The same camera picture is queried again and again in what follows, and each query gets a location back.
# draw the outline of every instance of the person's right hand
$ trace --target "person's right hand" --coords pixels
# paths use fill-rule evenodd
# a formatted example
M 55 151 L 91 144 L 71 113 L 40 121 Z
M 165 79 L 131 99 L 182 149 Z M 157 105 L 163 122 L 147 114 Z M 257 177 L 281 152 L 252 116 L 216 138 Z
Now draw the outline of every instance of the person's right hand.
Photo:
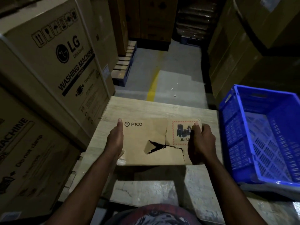
M 196 122 L 192 126 L 193 144 L 195 152 L 200 154 L 202 161 L 205 163 L 209 159 L 217 159 L 216 137 L 212 134 L 208 124 L 202 125 L 202 132 L 199 124 Z

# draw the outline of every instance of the plastic-wrapped stack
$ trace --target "plastic-wrapped stack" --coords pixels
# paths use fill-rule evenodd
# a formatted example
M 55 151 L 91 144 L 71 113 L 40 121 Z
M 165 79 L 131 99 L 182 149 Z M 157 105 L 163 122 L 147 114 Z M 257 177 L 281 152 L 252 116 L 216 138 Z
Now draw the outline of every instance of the plastic-wrapped stack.
M 210 41 L 224 0 L 180 0 L 176 30 L 186 38 Z

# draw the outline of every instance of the torn cardboard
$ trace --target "torn cardboard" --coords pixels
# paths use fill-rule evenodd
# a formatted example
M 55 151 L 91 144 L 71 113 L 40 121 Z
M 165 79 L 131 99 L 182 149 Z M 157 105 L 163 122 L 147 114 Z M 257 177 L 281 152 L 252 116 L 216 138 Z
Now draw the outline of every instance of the torn cardboard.
M 192 165 L 188 141 L 197 118 L 123 119 L 123 155 L 119 166 Z

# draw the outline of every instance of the person's left hand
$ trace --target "person's left hand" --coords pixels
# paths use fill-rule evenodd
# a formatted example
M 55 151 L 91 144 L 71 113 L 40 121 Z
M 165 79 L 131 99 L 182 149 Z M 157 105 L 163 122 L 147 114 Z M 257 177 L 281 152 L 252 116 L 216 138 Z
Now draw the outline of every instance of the person's left hand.
M 118 119 L 118 124 L 114 127 L 107 137 L 107 142 L 104 151 L 113 157 L 118 157 L 123 148 L 123 122 Z

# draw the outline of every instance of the warehouse aisle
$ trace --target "warehouse aisle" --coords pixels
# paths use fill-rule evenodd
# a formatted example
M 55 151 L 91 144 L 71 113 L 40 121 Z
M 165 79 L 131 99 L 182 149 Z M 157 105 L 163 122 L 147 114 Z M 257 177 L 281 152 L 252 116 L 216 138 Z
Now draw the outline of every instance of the warehouse aisle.
M 208 108 L 201 49 L 171 41 L 169 51 L 138 48 L 125 87 L 115 96 Z

